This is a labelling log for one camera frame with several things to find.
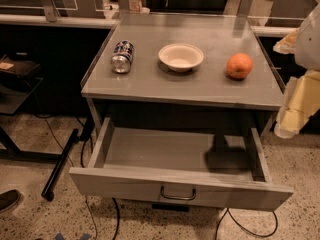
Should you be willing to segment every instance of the black stand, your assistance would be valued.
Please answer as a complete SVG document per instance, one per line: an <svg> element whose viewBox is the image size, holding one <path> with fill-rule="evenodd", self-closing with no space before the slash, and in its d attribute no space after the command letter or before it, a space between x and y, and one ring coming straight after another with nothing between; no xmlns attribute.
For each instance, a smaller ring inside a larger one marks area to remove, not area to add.
<svg viewBox="0 0 320 240"><path fill-rule="evenodd" d="M64 167L66 159L68 157L69 151L77 141L78 129L74 129L69 137L69 140L64 147L61 154L50 154L50 153L40 153L40 152L30 152L20 150L8 134L0 127L0 142L5 146L6 149L0 149L0 158L14 161L28 161L28 162L38 162L38 163L56 163L50 178L44 187L41 196L48 201L52 201L54 198L53 189L59 179L61 170Z"/></svg>

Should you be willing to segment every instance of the gray cabinet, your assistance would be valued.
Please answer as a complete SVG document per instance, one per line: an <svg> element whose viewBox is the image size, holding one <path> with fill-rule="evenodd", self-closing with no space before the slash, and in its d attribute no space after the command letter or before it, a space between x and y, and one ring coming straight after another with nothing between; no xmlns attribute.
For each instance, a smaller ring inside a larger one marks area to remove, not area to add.
<svg viewBox="0 0 320 240"><path fill-rule="evenodd" d="M111 70L119 40L136 48L129 74ZM198 71L159 62L160 48L175 42L203 51ZM254 61L244 81L223 73L239 51ZM266 211L292 195L272 183L264 158L260 136L283 95L246 19L123 15L91 69L82 94L98 139L88 168L70 170L82 194Z"/></svg>

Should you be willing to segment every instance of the drawer front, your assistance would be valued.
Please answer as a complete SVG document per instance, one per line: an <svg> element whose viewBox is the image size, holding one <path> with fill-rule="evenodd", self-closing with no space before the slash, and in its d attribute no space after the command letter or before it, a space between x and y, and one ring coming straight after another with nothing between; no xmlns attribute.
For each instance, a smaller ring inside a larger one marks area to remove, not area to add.
<svg viewBox="0 0 320 240"><path fill-rule="evenodd" d="M174 175L175 172L145 168L123 168L123 171L119 168L72 168L70 173L83 195L157 203L274 211L292 194L291 189L272 183L208 180L206 177L192 180Z"/></svg>

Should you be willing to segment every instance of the drawer handle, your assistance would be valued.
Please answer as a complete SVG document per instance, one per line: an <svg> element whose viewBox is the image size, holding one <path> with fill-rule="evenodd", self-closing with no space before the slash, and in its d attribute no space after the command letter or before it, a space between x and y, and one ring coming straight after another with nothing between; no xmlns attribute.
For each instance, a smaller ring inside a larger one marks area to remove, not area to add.
<svg viewBox="0 0 320 240"><path fill-rule="evenodd" d="M196 198L196 190L192 189L192 196L190 197L182 197L182 196L170 196L164 193L164 186L161 187L161 195L164 198L172 199L172 200L183 200L183 201L191 201Z"/></svg>

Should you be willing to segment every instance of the shoe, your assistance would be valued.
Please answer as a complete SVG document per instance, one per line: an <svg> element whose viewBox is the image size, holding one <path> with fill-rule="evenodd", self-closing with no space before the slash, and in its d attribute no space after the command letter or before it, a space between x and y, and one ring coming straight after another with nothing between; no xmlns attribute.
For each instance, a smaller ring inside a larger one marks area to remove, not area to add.
<svg viewBox="0 0 320 240"><path fill-rule="evenodd" d="M18 203L20 200L20 193L18 190L10 190L0 194L0 212L4 212Z"/></svg>

